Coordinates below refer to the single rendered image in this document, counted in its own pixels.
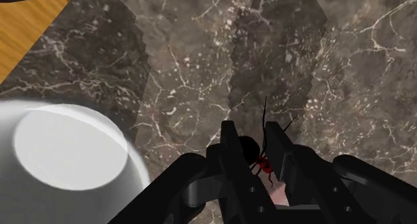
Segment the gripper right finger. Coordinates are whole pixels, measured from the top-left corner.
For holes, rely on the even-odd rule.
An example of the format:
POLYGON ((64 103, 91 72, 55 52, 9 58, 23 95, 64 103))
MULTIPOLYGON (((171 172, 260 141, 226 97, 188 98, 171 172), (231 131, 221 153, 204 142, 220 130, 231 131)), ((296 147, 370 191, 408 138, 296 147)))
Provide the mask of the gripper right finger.
POLYGON ((417 224, 417 187, 348 154, 332 162, 265 126, 266 154, 294 210, 311 206, 319 224, 417 224))

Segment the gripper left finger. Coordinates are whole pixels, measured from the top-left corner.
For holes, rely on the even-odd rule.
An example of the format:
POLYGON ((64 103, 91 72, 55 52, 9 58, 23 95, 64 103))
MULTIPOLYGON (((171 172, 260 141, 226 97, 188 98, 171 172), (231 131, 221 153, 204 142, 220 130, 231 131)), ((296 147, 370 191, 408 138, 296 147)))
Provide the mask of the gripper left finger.
POLYGON ((109 224, 189 224, 213 200, 225 224, 273 224, 277 210, 241 149, 233 122, 222 122, 206 156, 179 156, 109 224))

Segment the red and black insect toy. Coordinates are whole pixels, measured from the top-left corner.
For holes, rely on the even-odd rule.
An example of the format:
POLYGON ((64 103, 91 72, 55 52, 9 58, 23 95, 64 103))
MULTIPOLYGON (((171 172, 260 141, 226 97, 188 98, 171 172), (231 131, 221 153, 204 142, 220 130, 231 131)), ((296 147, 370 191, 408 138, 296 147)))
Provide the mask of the red and black insect toy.
POLYGON ((264 101, 263 115, 262 115, 262 131, 263 131, 263 140, 262 145, 259 146, 257 142, 250 136, 239 136, 239 141, 242 146, 242 153, 247 162, 247 165, 250 166, 250 170, 253 171, 256 167, 258 170, 254 175, 259 176, 260 173, 264 173, 268 176, 268 181, 273 187, 273 181, 271 180, 271 174, 273 173, 273 168, 269 159, 266 155, 267 148, 267 137, 266 137, 266 128, 265 128, 265 115, 266 115, 266 105, 267 99, 264 101))

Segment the white bowl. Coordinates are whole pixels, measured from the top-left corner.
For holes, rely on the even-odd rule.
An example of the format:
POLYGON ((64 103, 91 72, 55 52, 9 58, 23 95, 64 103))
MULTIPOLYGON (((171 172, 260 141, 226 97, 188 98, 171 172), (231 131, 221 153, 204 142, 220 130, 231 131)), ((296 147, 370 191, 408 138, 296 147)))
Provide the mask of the white bowl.
POLYGON ((108 224, 149 184, 141 156, 98 111, 0 100, 0 224, 108 224))

